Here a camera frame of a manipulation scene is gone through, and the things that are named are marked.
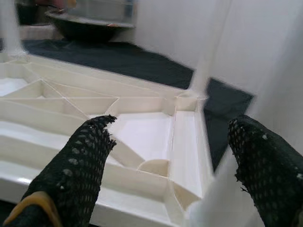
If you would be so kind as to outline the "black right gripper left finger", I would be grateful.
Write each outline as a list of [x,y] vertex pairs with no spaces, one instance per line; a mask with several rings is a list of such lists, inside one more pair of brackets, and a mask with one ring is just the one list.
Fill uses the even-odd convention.
[[66,145],[31,181],[5,219],[6,227],[87,227],[106,160],[116,145],[107,125],[115,116],[85,121]]

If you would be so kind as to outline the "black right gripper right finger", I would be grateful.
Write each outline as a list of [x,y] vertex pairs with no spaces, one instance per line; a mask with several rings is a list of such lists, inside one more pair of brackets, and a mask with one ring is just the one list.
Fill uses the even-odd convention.
[[303,225],[303,157],[280,135],[247,115],[229,122],[235,177],[266,227]]

